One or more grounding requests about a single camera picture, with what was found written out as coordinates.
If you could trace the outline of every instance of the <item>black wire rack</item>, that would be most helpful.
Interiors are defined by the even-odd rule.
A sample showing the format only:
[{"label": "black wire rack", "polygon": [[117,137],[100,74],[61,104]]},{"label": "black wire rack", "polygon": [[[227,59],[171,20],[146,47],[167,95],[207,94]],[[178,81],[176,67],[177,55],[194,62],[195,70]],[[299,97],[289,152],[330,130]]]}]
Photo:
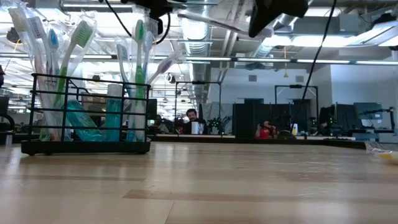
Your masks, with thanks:
[{"label": "black wire rack", "polygon": [[[146,84],[138,84],[138,83],[127,83],[127,82],[117,82],[117,81],[106,81],[106,80],[93,80],[88,78],[78,78],[78,77],[60,77],[56,75],[47,75],[47,74],[39,74],[33,73],[34,78],[33,82],[33,90],[32,93],[32,103],[30,109],[30,119],[29,119],[29,132],[28,138],[26,141],[21,142],[21,152],[24,154],[28,154],[30,156],[34,156],[35,154],[46,154],[51,155],[53,153],[101,153],[101,152],[121,152],[121,153],[137,153],[137,154],[145,154],[150,150],[150,142],[147,141],[147,113],[130,113],[124,112],[124,100],[133,100],[133,101],[145,101],[146,105],[149,101],[149,90],[150,85]],[[63,93],[57,91],[44,91],[37,89],[37,82],[39,78],[43,78],[44,80],[58,80],[66,79],[66,87]],[[116,99],[121,100],[121,110],[120,112],[110,112],[110,111],[100,111],[100,110],[70,110],[67,108],[68,97],[76,96],[76,100],[79,101],[79,96],[83,96],[80,90],[84,92],[88,91],[84,88],[79,88],[74,84],[74,80],[80,81],[91,81],[96,83],[113,83],[120,84],[123,86],[122,95],[121,96],[108,96],[108,95],[92,95],[107,99]],[[146,88],[146,97],[145,98],[130,98],[125,97],[126,89],[132,88],[133,86],[143,86]],[[69,89],[76,89],[76,93],[70,93]],[[37,108],[35,107],[35,99],[38,94],[50,94],[50,95],[63,95],[64,102],[63,108]],[[43,111],[51,111],[51,112],[59,112],[62,113],[62,125],[61,126],[50,126],[50,125],[36,125],[34,124],[34,113],[43,112]],[[120,125],[117,128],[107,128],[107,127],[83,127],[83,126],[69,126],[67,125],[67,113],[90,113],[90,114],[119,114],[120,115]],[[145,117],[145,128],[128,128],[123,127],[123,115],[138,115]],[[32,131],[33,129],[61,129],[61,138],[60,141],[41,141],[39,139],[32,139]],[[82,141],[76,134],[72,134],[72,141],[65,141],[65,130],[67,129],[98,129],[98,130],[118,130],[119,131],[119,141],[118,142],[110,142],[110,141]],[[126,141],[127,131],[144,131],[144,142],[130,142]]]}]

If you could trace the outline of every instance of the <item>person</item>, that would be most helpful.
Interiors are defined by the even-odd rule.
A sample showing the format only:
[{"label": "person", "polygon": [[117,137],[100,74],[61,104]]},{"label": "person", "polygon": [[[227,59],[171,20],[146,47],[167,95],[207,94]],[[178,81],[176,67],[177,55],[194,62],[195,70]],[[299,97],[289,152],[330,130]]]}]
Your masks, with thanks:
[{"label": "person", "polygon": [[0,65],[0,88],[4,85],[4,76],[5,72],[2,70],[2,66]]},{"label": "person", "polygon": [[198,118],[198,112],[195,109],[189,109],[186,113],[189,122],[185,124],[183,133],[192,134],[192,122],[198,122],[203,125],[203,134],[207,134],[206,121]]},{"label": "person", "polygon": [[257,124],[256,139],[270,139],[270,133],[272,133],[272,138],[277,138],[278,133],[276,131],[276,127],[270,125],[269,121],[264,121],[263,124]]},{"label": "person", "polygon": [[327,122],[321,122],[317,135],[319,136],[330,136],[330,127]]}]

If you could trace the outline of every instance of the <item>bottle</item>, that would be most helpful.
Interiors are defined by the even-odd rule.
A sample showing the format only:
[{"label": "bottle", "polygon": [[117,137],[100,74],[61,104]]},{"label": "bottle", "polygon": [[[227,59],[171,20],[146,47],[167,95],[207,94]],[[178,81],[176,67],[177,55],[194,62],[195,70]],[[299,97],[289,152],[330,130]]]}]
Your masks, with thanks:
[{"label": "bottle", "polygon": [[[76,100],[68,100],[68,110],[84,110],[82,105]],[[67,120],[72,127],[92,127],[96,128],[94,121],[86,112],[67,112]],[[98,129],[75,129],[82,141],[102,141],[101,131]]]},{"label": "bottle", "polygon": [[[118,84],[108,85],[108,96],[122,97],[123,86]],[[120,99],[106,99],[106,112],[121,112],[122,100]],[[106,128],[119,128],[120,127],[120,114],[106,114],[105,127]],[[119,130],[105,130],[104,141],[118,142]]]}]

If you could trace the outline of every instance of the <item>metal frame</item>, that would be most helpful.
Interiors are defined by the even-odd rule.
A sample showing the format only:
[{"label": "metal frame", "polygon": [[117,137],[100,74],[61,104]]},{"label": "metal frame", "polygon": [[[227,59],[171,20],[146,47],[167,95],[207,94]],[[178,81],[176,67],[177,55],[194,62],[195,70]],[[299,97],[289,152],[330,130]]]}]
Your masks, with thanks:
[{"label": "metal frame", "polygon": [[[293,88],[293,89],[302,89],[305,88],[305,86],[303,85],[276,85],[275,86],[275,105],[278,104],[278,95],[281,94],[283,92],[284,89],[282,89],[279,93],[277,92],[278,88],[282,87],[282,88]],[[315,93],[311,90],[310,93],[312,93],[315,98],[317,99],[317,122],[319,122],[319,94],[318,94],[318,87],[317,86],[308,86],[308,88],[314,88],[315,89]]]},{"label": "metal frame", "polygon": [[[145,101],[146,104],[148,104],[149,101],[149,90],[150,90],[150,85],[146,84],[138,84],[138,83],[126,83],[126,82],[116,82],[116,81],[106,81],[106,80],[92,80],[89,78],[77,78],[77,77],[60,77],[56,75],[46,75],[46,74],[39,74],[39,73],[33,73],[32,74],[34,81],[33,81],[33,90],[30,91],[32,93],[32,104],[30,110],[30,118],[29,118],[29,132],[28,132],[28,140],[22,143],[21,146],[21,151],[22,153],[29,154],[33,156],[36,153],[46,153],[46,154],[51,154],[51,153],[60,153],[60,152],[138,152],[138,153],[146,153],[149,151],[150,147],[150,142],[147,142],[146,138],[146,132],[144,134],[144,142],[123,142],[123,131],[129,131],[129,130],[135,130],[135,131],[147,131],[147,113],[127,113],[124,112],[124,100],[137,100],[137,101]],[[57,91],[43,91],[43,90],[38,90],[37,89],[37,79],[38,77],[47,77],[47,78],[57,78],[57,79],[66,79],[66,87],[65,87],[65,92],[60,93]],[[75,86],[72,82],[72,80],[82,80],[82,81],[96,81],[96,82],[105,82],[105,83],[115,83],[115,84],[120,84],[123,87],[122,90],[122,95],[121,96],[107,96],[107,95],[101,95],[102,98],[106,99],[119,99],[121,100],[121,110],[120,112],[108,112],[108,111],[90,111],[90,110],[69,110],[67,108],[67,103],[68,103],[68,96],[76,96],[76,99],[78,100],[79,97],[79,89],[77,86]],[[78,91],[77,93],[69,93],[68,90],[70,88],[69,84],[72,84],[74,87],[71,88],[77,88]],[[127,86],[144,86],[147,88],[146,90],[146,97],[145,98],[130,98],[130,97],[125,97],[124,95],[126,94],[126,87]],[[36,94],[53,94],[53,95],[63,95],[64,97],[64,102],[63,102],[63,108],[35,108],[34,102],[35,102],[35,97]],[[36,126],[33,125],[33,118],[34,118],[34,113],[36,111],[52,111],[52,112],[62,112],[62,125],[61,126],[49,126],[49,125],[41,125],[41,126]],[[88,128],[88,127],[72,127],[72,126],[66,126],[66,120],[67,120],[67,112],[75,112],[75,113],[94,113],[94,114],[119,114],[121,119],[120,119],[120,125],[118,128],[105,128],[105,127],[95,127],[95,128]],[[145,116],[146,122],[145,122],[145,128],[124,128],[123,127],[123,115],[138,115],[138,116]],[[61,140],[59,142],[41,142],[41,141],[36,141],[32,139],[32,129],[33,128],[55,128],[55,129],[61,129]],[[118,130],[119,131],[119,142],[82,142],[82,141],[72,141],[72,142],[66,142],[64,141],[65,138],[65,130],[66,129],[99,129],[99,130]]]},{"label": "metal frame", "polygon": [[203,82],[203,81],[193,81],[193,82],[175,82],[175,101],[174,101],[174,130],[176,130],[177,127],[177,93],[178,93],[178,84],[184,83],[184,84],[192,84],[192,85],[207,85],[207,84],[218,84],[220,87],[219,91],[219,107],[218,107],[218,118],[221,120],[221,82]]}]

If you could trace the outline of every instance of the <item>black hair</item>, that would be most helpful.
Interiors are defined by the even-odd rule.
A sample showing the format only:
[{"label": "black hair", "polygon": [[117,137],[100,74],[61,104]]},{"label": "black hair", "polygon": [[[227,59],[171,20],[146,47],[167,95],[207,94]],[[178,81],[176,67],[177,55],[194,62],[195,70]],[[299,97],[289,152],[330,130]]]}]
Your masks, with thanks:
[{"label": "black hair", "polygon": [[188,116],[189,113],[194,112],[196,116],[198,116],[198,112],[195,109],[189,109],[187,110],[186,115]]}]

